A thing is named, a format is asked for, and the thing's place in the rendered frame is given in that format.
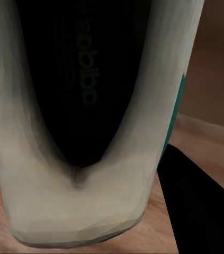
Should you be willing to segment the gym shoe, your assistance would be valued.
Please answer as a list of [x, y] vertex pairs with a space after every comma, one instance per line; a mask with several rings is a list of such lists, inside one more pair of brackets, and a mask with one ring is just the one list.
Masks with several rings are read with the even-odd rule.
[[0, 184], [11, 234], [72, 249], [141, 222], [204, 0], [0, 0]]

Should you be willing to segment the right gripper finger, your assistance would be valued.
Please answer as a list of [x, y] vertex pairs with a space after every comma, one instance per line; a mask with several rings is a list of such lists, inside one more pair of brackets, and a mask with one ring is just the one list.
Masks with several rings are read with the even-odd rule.
[[179, 254], [224, 254], [224, 189], [175, 146], [157, 167]]

